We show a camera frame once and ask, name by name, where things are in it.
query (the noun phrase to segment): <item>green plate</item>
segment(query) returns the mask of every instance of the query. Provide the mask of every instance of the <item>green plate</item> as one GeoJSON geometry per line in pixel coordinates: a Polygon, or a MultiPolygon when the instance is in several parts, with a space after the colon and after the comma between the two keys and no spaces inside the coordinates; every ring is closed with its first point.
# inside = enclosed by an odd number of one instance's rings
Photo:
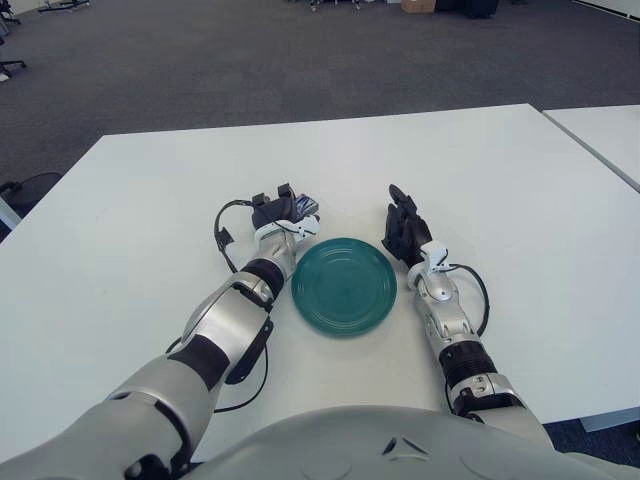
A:
{"type": "Polygon", "coordinates": [[[391,310],[396,276],[375,247],[354,238],[334,238],[302,257],[291,290],[302,316],[318,330],[360,335],[391,310]]]}

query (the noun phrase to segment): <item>black cable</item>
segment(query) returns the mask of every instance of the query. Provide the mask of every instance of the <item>black cable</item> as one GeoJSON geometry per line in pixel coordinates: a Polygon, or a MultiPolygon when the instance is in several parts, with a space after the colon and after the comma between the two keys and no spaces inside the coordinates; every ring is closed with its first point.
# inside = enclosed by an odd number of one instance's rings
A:
{"type": "Polygon", "coordinates": [[[218,250],[220,250],[220,253],[224,257],[225,261],[227,262],[229,269],[233,273],[236,273],[238,269],[229,258],[229,255],[227,255],[227,245],[229,245],[233,241],[233,239],[231,238],[231,234],[227,231],[226,228],[223,228],[222,232],[220,231],[220,216],[222,215],[222,212],[224,212],[227,208],[233,207],[236,205],[243,206],[243,207],[252,207],[253,202],[250,202],[249,200],[231,200],[220,209],[220,211],[216,215],[216,220],[213,223],[213,237],[216,240],[216,245],[218,246],[218,250]]]}
{"type": "Polygon", "coordinates": [[[447,380],[444,381],[444,398],[447,399],[447,405],[449,406],[449,412],[453,414],[453,407],[451,406],[451,400],[449,400],[449,391],[447,390],[447,380]]]}
{"type": "Polygon", "coordinates": [[[264,346],[264,377],[262,378],[262,383],[260,384],[260,388],[258,388],[258,391],[254,393],[253,397],[251,397],[246,402],[242,402],[242,403],[239,403],[238,405],[233,405],[231,407],[216,408],[213,411],[213,413],[231,412],[233,410],[238,410],[239,408],[246,407],[247,405],[249,405],[256,398],[258,398],[258,395],[260,395],[260,392],[262,392],[262,389],[264,388],[264,384],[267,383],[268,374],[269,374],[269,353],[267,352],[267,345],[265,344],[264,346]]]}
{"type": "Polygon", "coordinates": [[[175,348],[175,346],[176,346],[177,344],[179,344],[179,343],[180,343],[180,340],[182,340],[182,337],[178,337],[178,338],[176,338],[176,339],[171,343],[171,345],[169,345],[169,347],[165,350],[165,352],[164,352],[164,353],[170,353],[170,352],[171,352],[171,350],[173,350],[173,349],[175,348]]]}
{"type": "Polygon", "coordinates": [[[478,285],[480,286],[480,290],[482,291],[482,298],[484,299],[484,313],[482,314],[482,322],[480,323],[480,326],[476,330],[476,333],[478,334],[478,336],[481,337],[487,328],[487,324],[489,323],[490,306],[489,306],[489,294],[487,293],[487,287],[482,281],[482,278],[480,278],[480,275],[478,275],[478,272],[476,272],[473,268],[471,268],[468,265],[462,265],[460,263],[452,263],[451,268],[448,269],[447,272],[451,272],[459,268],[462,268],[463,270],[466,270],[467,272],[469,272],[473,276],[473,278],[476,279],[476,282],[478,282],[478,285]]]}
{"type": "MultiPolygon", "coordinates": [[[[215,222],[213,224],[213,237],[216,240],[216,245],[218,247],[218,250],[220,251],[220,253],[222,254],[222,256],[224,257],[225,261],[227,262],[227,265],[229,266],[229,269],[231,270],[232,273],[236,273],[238,271],[238,269],[236,268],[236,266],[234,265],[234,263],[231,261],[231,258],[229,258],[229,255],[227,254],[227,245],[229,245],[233,239],[231,237],[231,234],[229,233],[229,231],[226,228],[222,228],[222,231],[220,230],[220,216],[222,215],[222,212],[224,212],[227,208],[233,207],[233,206],[242,206],[242,207],[253,207],[257,212],[260,212],[262,214],[262,216],[264,217],[265,220],[267,220],[267,222],[269,223],[275,223],[278,227],[280,227],[282,230],[285,230],[289,233],[300,233],[298,232],[298,230],[293,230],[291,228],[287,228],[285,225],[282,225],[281,223],[278,223],[277,220],[271,220],[271,218],[263,211],[263,207],[261,205],[257,205],[255,203],[253,203],[250,200],[232,200],[228,203],[226,203],[218,212],[218,214],[216,215],[216,219],[215,222]]],[[[309,230],[302,230],[304,233],[307,233],[309,235],[315,235],[314,232],[311,232],[309,230]]]]}

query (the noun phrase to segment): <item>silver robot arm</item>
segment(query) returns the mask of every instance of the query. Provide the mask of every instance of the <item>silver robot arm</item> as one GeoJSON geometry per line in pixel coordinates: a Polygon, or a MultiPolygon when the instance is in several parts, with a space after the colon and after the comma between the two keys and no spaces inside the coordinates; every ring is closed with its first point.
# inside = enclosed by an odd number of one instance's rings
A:
{"type": "Polygon", "coordinates": [[[394,185],[389,191],[395,205],[389,205],[383,244],[410,267],[409,288],[415,290],[414,305],[442,367],[451,413],[552,447],[538,419],[498,372],[460,307],[458,288],[447,275],[455,268],[446,263],[447,248],[432,239],[410,196],[394,185]]]}
{"type": "Polygon", "coordinates": [[[176,348],[54,439],[0,465],[0,478],[172,478],[188,468],[223,383],[244,380],[265,348],[298,245],[319,230],[315,202],[300,214],[290,189],[279,194],[253,204],[257,253],[196,309],[176,348]]]}

